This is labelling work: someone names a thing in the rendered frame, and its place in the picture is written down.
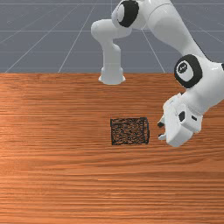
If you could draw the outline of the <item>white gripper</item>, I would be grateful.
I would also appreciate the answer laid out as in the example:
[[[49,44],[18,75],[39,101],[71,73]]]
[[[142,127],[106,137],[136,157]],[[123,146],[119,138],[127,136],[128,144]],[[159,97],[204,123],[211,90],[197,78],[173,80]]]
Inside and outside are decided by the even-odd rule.
[[[194,133],[201,131],[203,115],[195,112],[176,94],[163,106],[163,116],[157,122],[159,128],[164,127],[165,133],[158,135],[158,140],[165,140],[173,147],[187,142]]]

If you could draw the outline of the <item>dark mesh basket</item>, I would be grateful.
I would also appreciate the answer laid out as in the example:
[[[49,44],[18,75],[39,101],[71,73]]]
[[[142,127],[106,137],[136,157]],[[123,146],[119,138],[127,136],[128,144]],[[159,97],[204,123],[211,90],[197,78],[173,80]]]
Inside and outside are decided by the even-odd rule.
[[[150,130],[146,117],[111,119],[110,128],[113,145],[149,143]]]

